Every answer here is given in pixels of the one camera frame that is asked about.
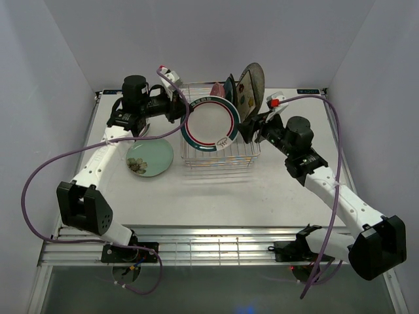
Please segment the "cream floral square plate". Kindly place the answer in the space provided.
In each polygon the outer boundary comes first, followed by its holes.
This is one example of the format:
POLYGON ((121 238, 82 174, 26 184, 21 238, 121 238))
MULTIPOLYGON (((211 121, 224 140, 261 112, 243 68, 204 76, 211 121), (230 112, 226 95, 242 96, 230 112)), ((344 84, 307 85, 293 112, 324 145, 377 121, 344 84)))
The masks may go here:
POLYGON ((238 98, 237 110, 243 122, 255 108, 255 95, 249 70, 241 76, 236 86, 236 92, 238 98))

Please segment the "white plate green rim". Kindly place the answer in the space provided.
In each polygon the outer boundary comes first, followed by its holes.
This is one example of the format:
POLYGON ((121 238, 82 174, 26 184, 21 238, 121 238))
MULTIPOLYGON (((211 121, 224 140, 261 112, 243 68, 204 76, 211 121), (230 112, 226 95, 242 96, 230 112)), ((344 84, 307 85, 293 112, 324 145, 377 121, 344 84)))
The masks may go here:
POLYGON ((151 124, 150 124, 149 119, 146 119, 145 120, 145 125, 142 128, 142 130, 139 132, 138 137, 145 137, 148 134, 149 130, 150 130, 150 126, 151 126, 151 124))
POLYGON ((238 135, 240 115, 236 107, 218 96, 206 96, 191 103, 192 112, 182 120, 183 139, 202 152, 217 152, 231 146, 238 135))

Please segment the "wire dish rack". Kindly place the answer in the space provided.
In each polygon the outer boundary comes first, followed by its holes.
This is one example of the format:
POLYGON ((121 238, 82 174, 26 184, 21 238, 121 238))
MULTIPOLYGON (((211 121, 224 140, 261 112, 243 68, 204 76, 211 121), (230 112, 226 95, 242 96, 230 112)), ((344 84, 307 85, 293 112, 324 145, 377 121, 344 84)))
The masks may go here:
MULTIPOLYGON (((209 83, 189 83, 183 84, 181 91, 191 105, 198 98, 210 96, 211 88, 212 85, 209 83)), ((189 167, 248 167, 259 157, 260 153, 260 146, 254 143, 244 143, 239 132, 231 146, 217 152, 196 150, 186 143, 181 134, 181 157, 189 167)))

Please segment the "speckled round plate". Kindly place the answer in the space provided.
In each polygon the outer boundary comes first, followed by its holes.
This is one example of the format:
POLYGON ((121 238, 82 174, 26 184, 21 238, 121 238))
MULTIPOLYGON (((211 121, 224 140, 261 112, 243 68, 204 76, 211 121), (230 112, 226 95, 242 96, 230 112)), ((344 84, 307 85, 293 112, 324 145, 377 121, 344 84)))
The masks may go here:
POLYGON ((251 84, 253 89, 253 95, 255 96, 255 108, 251 111, 252 115, 259 113, 263 102, 265 79, 264 71, 261 65, 257 62, 249 64, 240 75, 240 81, 249 73, 251 77, 251 84))

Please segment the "pink dotted plate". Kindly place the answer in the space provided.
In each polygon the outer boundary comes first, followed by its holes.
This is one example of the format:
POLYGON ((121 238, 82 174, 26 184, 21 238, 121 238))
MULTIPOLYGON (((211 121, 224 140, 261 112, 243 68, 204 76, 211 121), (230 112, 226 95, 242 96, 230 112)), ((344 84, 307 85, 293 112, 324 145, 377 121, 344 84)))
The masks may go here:
POLYGON ((225 97, 224 86, 221 83, 216 82, 211 88, 210 95, 224 98, 225 97))

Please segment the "teal square plate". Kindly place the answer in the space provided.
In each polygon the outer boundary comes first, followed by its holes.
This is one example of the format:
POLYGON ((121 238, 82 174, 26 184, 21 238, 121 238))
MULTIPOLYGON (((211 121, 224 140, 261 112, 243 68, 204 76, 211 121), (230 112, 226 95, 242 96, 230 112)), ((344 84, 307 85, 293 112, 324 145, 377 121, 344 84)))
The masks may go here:
POLYGON ((233 103, 234 101, 234 87, 233 87, 234 81, 229 77, 226 79, 223 88, 225 92, 225 99, 227 99, 229 102, 233 103))

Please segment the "mint green flower plate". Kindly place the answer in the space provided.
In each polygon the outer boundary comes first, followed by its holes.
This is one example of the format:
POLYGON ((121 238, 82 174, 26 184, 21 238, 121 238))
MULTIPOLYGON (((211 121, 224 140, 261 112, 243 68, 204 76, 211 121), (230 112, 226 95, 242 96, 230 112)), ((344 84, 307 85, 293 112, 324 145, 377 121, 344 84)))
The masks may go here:
POLYGON ((126 165, 135 175, 155 177, 173 162, 173 148, 165 139, 136 141, 126 153, 126 165))

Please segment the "black floral square plate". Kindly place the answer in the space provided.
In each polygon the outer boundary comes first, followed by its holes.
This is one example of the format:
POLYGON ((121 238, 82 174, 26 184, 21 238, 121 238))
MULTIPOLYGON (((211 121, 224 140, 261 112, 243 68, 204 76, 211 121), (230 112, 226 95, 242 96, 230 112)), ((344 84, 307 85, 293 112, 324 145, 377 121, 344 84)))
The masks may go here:
POLYGON ((229 79, 230 79, 231 86, 232 86, 232 88, 231 88, 231 90, 232 90, 232 104, 235 107, 237 107, 237 105, 238 105, 238 93, 237 93, 237 89, 236 89, 236 81, 235 81, 234 76, 233 76, 232 73, 229 75, 229 79))

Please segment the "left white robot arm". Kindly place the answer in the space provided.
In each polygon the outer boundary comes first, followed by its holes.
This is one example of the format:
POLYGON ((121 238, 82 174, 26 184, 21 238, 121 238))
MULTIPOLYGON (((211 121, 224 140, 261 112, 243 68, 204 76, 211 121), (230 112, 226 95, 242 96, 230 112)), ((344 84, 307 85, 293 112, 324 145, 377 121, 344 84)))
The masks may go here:
POLYGON ((124 261, 134 260, 139 246, 131 229, 113 218, 113 210, 100 191, 105 176, 117 164, 119 145, 139 141, 147 119, 164 115, 169 122, 191 111, 181 93, 180 76, 166 67, 157 71, 161 83, 149 86, 145 77, 130 75, 124 79, 122 94, 114 102, 101 141, 93 145, 93 154, 71 182, 61 182, 56 190, 62 222, 98 236, 116 247, 124 261))

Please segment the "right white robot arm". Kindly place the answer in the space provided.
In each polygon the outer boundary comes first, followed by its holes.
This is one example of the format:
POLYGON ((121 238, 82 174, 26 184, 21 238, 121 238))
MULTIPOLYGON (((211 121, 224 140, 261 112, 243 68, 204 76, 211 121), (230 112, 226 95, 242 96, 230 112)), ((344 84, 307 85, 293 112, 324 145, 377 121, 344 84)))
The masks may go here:
POLYGON ((282 152, 290 176, 321 199, 350 231, 344 235, 308 225, 294 241, 273 248, 282 260, 303 261, 324 254, 349 263, 370 281, 407 259, 405 223, 373 209, 338 183, 337 174, 312 148, 314 132, 306 118, 294 116, 283 123, 277 114, 259 114, 239 124, 238 131, 245 142, 267 141, 282 152))

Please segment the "right blue table label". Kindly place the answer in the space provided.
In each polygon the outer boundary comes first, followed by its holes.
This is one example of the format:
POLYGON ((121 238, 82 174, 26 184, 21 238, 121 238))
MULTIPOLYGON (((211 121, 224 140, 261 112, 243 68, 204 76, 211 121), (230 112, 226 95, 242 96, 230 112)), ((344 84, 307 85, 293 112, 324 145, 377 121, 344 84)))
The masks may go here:
POLYGON ((297 89, 298 95, 320 95, 318 89, 297 89))

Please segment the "blue table label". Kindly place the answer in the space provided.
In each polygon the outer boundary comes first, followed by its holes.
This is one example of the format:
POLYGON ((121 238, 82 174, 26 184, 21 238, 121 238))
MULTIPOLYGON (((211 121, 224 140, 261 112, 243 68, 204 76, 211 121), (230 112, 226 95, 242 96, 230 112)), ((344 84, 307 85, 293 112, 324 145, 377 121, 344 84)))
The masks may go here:
POLYGON ((106 89, 102 91, 103 95, 117 95, 117 96, 122 96, 122 90, 121 89, 106 89))
POLYGON ((320 95, 318 89, 297 89, 298 95, 320 95))

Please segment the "left blue table label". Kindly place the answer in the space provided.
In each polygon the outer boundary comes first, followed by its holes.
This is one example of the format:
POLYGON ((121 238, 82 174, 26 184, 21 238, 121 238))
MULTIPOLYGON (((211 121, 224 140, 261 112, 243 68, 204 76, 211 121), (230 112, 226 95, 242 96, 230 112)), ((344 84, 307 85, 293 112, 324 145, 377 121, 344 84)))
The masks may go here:
POLYGON ((117 95, 117 96, 122 96, 122 90, 121 89, 106 89, 102 91, 103 95, 117 95))

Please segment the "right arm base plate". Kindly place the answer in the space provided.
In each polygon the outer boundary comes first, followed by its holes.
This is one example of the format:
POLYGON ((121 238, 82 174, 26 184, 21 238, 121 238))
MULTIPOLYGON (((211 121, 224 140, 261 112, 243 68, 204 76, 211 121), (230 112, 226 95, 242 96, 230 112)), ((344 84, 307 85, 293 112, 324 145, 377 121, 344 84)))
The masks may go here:
POLYGON ((315 262, 318 253, 313 253, 307 244, 294 241, 275 241, 268 247, 276 262, 315 262))

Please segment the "aluminium frame rails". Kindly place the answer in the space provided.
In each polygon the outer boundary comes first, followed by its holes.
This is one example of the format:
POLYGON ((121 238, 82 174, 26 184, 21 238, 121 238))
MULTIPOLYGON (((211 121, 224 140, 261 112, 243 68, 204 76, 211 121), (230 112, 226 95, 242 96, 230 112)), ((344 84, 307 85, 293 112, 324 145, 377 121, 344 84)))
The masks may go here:
POLYGON ((328 207, 288 174, 274 148, 248 167, 174 165, 142 179, 126 169, 128 146, 119 145, 100 191, 113 218, 140 241, 157 242, 169 266, 271 264, 268 244, 294 241, 328 207))

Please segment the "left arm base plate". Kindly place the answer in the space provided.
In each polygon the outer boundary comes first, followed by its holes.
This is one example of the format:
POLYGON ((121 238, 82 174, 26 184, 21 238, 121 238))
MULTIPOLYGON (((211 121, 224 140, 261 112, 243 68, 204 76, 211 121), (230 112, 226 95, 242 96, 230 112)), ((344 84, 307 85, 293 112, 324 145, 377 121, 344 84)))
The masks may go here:
POLYGON ((131 263, 143 261, 143 263, 157 263, 157 257, 147 250, 133 250, 116 247, 113 245, 105 245, 102 250, 100 261, 102 263, 131 263))

